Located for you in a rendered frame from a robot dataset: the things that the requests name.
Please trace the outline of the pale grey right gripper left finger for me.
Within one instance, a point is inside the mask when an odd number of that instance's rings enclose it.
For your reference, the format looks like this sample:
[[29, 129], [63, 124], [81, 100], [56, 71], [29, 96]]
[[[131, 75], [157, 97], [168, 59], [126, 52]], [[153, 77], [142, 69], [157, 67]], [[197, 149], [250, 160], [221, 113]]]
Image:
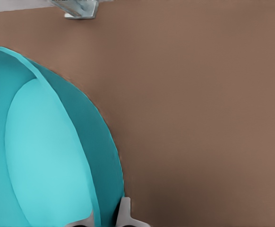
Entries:
[[72, 223], [68, 223], [65, 227], [95, 227], [94, 211], [91, 211], [89, 217]]

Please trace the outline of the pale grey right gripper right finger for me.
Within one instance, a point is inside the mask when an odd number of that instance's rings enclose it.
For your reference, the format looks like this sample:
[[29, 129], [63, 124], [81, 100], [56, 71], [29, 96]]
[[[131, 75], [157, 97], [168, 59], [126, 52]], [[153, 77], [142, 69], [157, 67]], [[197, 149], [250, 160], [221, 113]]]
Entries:
[[150, 227], [148, 223], [131, 217], [131, 199], [122, 197], [116, 221], [116, 227]]

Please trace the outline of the teal plate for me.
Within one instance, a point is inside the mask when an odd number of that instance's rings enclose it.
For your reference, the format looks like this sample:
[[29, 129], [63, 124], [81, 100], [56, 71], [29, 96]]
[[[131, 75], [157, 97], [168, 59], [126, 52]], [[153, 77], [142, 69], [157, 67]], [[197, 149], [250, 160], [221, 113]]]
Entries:
[[0, 227], [112, 227], [124, 181], [111, 133], [73, 84], [0, 47]]

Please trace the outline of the silver frame post foot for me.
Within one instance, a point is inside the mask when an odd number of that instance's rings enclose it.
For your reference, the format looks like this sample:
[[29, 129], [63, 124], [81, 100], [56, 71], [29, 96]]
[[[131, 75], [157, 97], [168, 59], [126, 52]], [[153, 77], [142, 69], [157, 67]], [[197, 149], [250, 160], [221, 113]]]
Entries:
[[98, 0], [49, 0], [49, 2], [65, 12], [66, 19], [94, 19]]

